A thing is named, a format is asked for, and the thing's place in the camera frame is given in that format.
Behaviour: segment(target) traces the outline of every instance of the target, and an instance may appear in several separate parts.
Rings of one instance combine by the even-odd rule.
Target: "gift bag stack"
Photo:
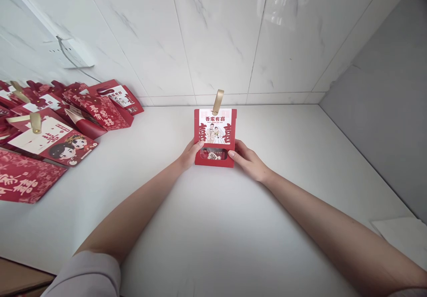
[[[33,204],[98,146],[144,111],[115,80],[95,86],[0,81],[0,200]]]

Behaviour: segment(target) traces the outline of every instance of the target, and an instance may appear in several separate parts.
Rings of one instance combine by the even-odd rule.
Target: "forearm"
[[[263,183],[364,295],[427,287],[427,273],[367,227],[276,173]]]
[[[76,253],[106,253],[121,263],[182,172],[175,161],[137,189],[94,229]]]

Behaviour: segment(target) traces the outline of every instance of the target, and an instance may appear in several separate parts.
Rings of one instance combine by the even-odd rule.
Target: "gray wall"
[[[427,0],[402,0],[320,106],[427,223]]]

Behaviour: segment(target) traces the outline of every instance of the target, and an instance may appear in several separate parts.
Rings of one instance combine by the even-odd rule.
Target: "hand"
[[[203,147],[205,142],[203,140],[199,141],[197,144],[194,143],[194,138],[190,141],[187,147],[184,149],[184,152],[178,157],[177,161],[180,166],[187,170],[194,164],[196,154]]]
[[[247,148],[241,140],[236,139],[236,152],[230,150],[228,151],[228,155],[256,181],[264,183],[273,173],[273,171],[259,159],[255,151]]]

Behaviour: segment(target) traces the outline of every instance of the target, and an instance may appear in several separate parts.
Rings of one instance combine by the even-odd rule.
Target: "power cord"
[[[69,60],[70,63],[72,63],[78,70],[80,70],[82,73],[84,73],[86,76],[96,80],[99,83],[102,83],[102,81],[99,81],[98,79],[96,79],[95,77],[92,77],[91,75],[85,73],[83,70],[81,70],[81,68],[79,66],[77,66],[65,53],[64,51],[64,45],[62,44],[62,38],[60,38],[59,36],[56,36],[56,38],[58,39],[59,42],[59,47],[61,48],[62,53],[64,54],[65,58],[67,58]]]

